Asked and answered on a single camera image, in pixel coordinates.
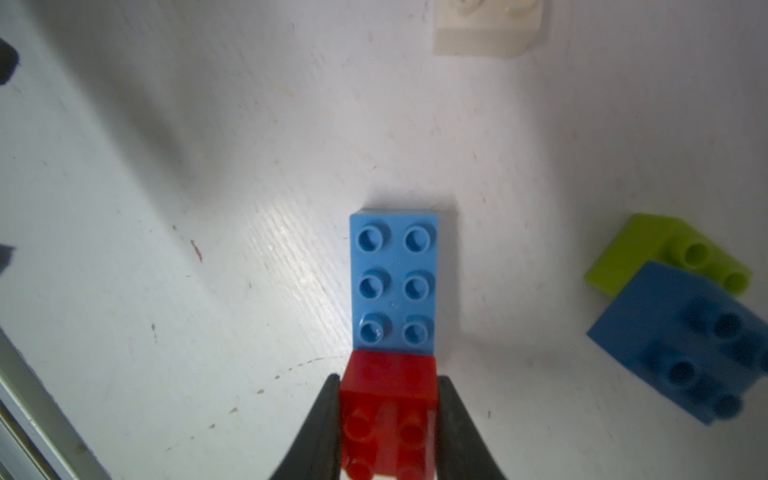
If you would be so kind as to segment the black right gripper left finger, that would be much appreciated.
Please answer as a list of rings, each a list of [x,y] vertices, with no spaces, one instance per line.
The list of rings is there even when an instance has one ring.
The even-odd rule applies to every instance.
[[[295,440],[271,479],[336,480],[341,471],[341,377],[325,380]]]

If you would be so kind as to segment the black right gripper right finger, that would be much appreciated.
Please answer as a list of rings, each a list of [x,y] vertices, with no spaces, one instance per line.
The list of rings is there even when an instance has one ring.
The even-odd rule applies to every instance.
[[[451,379],[441,375],[437,383],[437,478],[505,480]]]

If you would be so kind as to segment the red square lego brick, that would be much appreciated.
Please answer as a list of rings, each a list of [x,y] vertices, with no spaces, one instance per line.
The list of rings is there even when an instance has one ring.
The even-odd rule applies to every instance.
[[[349,478],[434,478],[438,400],[434,357],[353,351],[340,386]]]

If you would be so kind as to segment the light blue long lego brick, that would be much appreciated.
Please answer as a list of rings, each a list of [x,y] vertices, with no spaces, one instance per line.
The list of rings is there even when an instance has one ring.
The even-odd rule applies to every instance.
[[[364,209],[349,218],[353,348],[432,356],[439,218]]]

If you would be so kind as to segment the dark blue square lego brick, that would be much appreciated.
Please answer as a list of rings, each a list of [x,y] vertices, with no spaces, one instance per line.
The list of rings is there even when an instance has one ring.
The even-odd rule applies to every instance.
[[[709,425],[737,417],[767,375],[767,324],[713,281],[647,262],[587,332],[626,369]]]

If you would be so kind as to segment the green square lego brick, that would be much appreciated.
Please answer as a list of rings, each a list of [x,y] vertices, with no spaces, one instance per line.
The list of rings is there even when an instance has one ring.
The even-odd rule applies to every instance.
[[[635,213],[584,275],[587,284],[615,297],[649,261],[704,276],[733,296],[751,286],[753,272],[684,220]]]

